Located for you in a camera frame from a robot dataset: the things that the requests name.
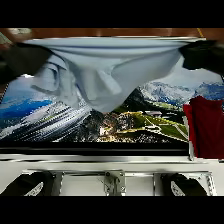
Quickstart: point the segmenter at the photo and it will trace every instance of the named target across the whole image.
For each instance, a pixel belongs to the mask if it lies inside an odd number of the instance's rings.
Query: screen
[[[31,88],[32,77],[12,81],[0,104],[0,141],[27,142],[188,142],[182,105],[197,95],[224,98],[221,76],[182,68],[137,87],[111,113],[92,110],[84,100],[75,110]]]

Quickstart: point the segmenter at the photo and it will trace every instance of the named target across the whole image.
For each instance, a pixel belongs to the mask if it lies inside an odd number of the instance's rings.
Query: red cloth
[[[193,125],[193,116],[192,116],[192,106],[189,104],[183,105],[184,113],[186,114],[187,120],[188,120],[188,126],[189,126],[189,141],[192,142],[194,147],[194,154],[196,157],[198,157],[198,149],[196,145],[196,134],[194,131],[194,125]]]
[[[224,114],[222,100],[206,100],[198,96],[190,100],[198,156],[224,159]]]

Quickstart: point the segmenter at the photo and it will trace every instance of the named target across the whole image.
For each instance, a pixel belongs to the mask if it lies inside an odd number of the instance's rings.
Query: light blue cloth
[[[100,112],[120,106],[139,85],[167,76],[183,41],[125,38],[51,38],[28,40],[54,52],[33,85],[78,109],[79,92]]]

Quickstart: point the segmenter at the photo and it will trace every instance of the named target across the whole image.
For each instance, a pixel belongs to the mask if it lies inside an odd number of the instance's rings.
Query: metal bracket
[[[125,172],[123,170],[106,171],[104,191],[106,196],[125,196]]]

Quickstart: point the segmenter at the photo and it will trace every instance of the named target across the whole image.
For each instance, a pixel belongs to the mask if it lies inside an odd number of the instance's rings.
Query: mountain
[[[140,86],[140,90],[146,100],[165,102],[182,107],[194,95],[195,90],[181,86],[170,86],[161,82],[149,82]]]
[[[212,83],[201,84],[196,90],[193,97],[203,96],[207,100],[221,100],[224,99],[224,84]]]

